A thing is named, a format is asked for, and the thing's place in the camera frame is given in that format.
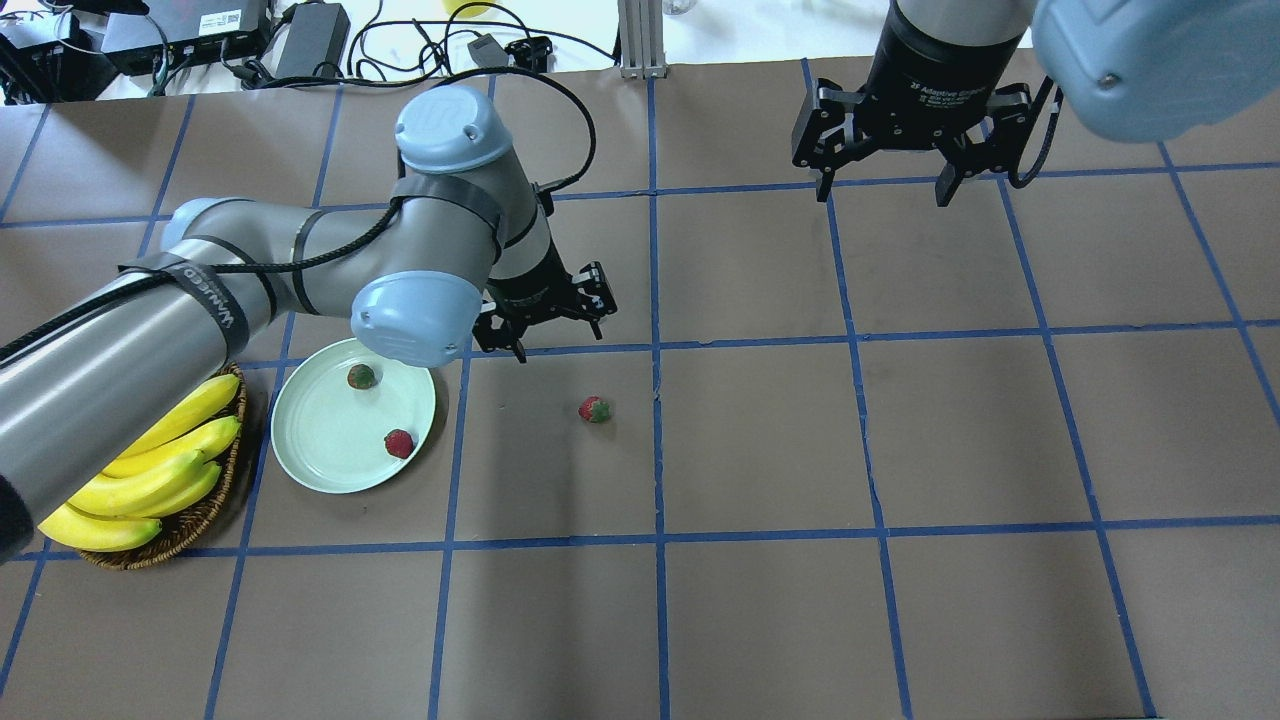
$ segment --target round plate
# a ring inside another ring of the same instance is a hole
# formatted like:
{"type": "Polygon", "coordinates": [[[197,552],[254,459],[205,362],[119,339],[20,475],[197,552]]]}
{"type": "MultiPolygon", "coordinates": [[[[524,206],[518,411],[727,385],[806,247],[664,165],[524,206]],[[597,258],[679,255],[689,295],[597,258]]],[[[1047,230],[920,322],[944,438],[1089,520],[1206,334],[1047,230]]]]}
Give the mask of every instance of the round plate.
{"type": "Polygon", "coordinates": [[[375,354],[356,338],[330,345],[289,375],[271,413],[271,450],[298,483],[319,492],[347,493],[390,478],[422,450],[435,416],[435,382],[413,368],[375,354]],[[378,384],[356,389],[347,372],[364,363],[378,384]],[[387,452],[394,429],[413,437],[404,460],[387,452]]]}

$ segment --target yellow object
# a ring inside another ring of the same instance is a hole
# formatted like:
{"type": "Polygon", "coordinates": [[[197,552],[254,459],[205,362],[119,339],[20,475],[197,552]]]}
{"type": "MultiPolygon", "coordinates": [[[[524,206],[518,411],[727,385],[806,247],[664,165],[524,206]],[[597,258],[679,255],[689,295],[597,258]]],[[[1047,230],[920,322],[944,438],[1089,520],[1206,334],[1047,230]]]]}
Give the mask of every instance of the yellow object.
{"type": "MultiPolygon", "coordinates": [[[[445,15],[453,15],[454,10],[457,10],[462,5],[466,5],[471,0],[440,0],[440,4],[444,5],[444,14],[445,15]]],[[[484,5],[476,5],[475,8],[467,8],[466,10],[462,10],[461,13],[458,13],[458,17],[454,18],[454,19],[475,18],[475,17],[483,15],[485,13],[485,10],[488,10],[488,9],[489,8],[485,8],[484,5]]]]}
{"type": "Polygon", "coordinates": [[[45,518],[40,532],[51,539],[78,550],[118,552],[133,550],[160,534],[160,520],[151,518],[95,518],[61,505],[45,518]]]}
{"type": "Polygon", "coordinates": [[[200,475],[196,480],[183,488],[182,492],[170,497],[165,502],[143,507],[142,510],[138,510],[136,515],[140,518],[168,518],[179,510],[186,510],[198,502],[200,498],[209,495],[209,491],[214,489],[214,486],[218,484],[218,478],[221,474],[221,465],[218,462],[205,462],[201,466],[200,475]]]}
{"type": "Polygon", "coordinates": [[[205,459],[218,457],[221,451],[230,447],[238,432],[239,419],[234,415],[218,418],[160,447],[152,447],[128,457],[116,457],[102,469],[102,474],[113,478],[137,475],[188,450],[198,450],[205,459]]]}
{"type": "Polygon", "coordinates": [[[188,450],[128,478],[93,475],[67,502],[91,515],[133,515],[182,492],[200,475],[204,462],[202,452],[188,450]]]}
{"type": "Polygon", "coordinates": [[[200,383],[200,387],[191,391],[191,395],[182,398],[182,402],[142,433],[142,437],[133,441],[133,445],[125,447],[119,456],[128,457],[146,452],[184,434],[225,407],[236,397],[238,388],[239,378],[230,373],[200,383]]]}

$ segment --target fruit basket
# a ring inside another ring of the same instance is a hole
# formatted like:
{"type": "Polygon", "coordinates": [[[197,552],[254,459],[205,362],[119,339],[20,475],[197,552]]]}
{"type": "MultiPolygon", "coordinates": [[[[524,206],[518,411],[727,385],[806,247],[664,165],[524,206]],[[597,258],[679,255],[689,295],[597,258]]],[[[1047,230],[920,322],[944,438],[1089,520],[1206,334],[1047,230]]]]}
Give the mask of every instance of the fruit basket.
{"type": "Polygon", "coordinates": [[[191,547],[192,543],[214,525],[214,521],[227,510],[232,500],[239,496],[236,492],[238,486],[251,480],[247,473],[244,473],[244,466],[253,462],[256,452],[252,452],[253,448],[246,447],[244,439],[244,414],[248,407],[248,391],[244,387],[244,374],[234,363],[223,368],[215,377],[225,374],[234,374],[239,379],[239,387],[232,401],[215,413],[212,418],[236,415],[241,421],[241,429],[230,446],[216,459],[212,459],[218,460],[223,468],[214,488],[195,505],[161,518],[160,533],[146,544],[119,552],[78,550],[77,552],[81,557],[99,568],[109,570],[140,570],[159,565],[191,547]]]}

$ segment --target power adapter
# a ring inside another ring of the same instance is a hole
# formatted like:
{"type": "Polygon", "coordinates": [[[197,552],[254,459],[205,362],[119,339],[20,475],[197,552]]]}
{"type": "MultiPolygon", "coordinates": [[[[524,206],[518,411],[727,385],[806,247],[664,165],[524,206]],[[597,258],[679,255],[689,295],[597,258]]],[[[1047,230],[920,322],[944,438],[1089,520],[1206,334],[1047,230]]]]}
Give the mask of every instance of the power adapter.
{"type": "Polygon", "coordinates": [[[293,20],[275,64],[275,77],[337,77],[342,46],[351,29],[347,10],[337,3],[302,3],[292,10],[293,20]]]}

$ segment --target wicker basket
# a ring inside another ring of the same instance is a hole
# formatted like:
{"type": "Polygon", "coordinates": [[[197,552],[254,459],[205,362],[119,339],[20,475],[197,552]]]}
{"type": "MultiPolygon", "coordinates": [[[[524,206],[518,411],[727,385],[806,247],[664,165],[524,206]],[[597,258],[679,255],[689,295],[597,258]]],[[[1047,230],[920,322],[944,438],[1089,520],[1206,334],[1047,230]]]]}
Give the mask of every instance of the wicker basket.
{"type": "Polygon", "coordinates": [[[140,570],[159,565],[191,547],[200,536],[212,527],[214,520],[230,503],[232,498],[242,495],[236,491],[239,484],[251,482],[252,477],[243,470],[246,465],[253,462],[257,452],[253,452],[253,447],[247,447],[252,446],[252,442],[246,442],[244,413],[248,407],[248,389],[244,387],[244,374],[236,364],[229,364],[218,373],[218,375],[225,374],[239,378],[239,389],[236,391],[236,397],[227,404],[227,407],[219,410],[214,418],[236,415],[241,421],[241,430],[232,441],[230,447],[216,457],[223,465],[223,474],[218,478],[218,484],[195,505],[163,518],[160,534],[151,542],[120,552],[78,550],[81,557],[109,570],[140,570]]]}

